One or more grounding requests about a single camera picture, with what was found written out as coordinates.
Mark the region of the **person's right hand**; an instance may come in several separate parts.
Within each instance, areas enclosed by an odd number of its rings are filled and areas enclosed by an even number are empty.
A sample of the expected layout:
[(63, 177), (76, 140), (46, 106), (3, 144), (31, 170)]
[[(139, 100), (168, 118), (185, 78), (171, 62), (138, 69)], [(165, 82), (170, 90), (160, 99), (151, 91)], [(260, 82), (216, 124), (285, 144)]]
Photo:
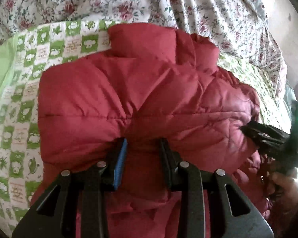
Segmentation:
[(269, 173), (267, 186), (268, 199), (271, 202), (271, 213), (288, 213), (298, 206), (297, 169), (288, 175), (279, 172)]

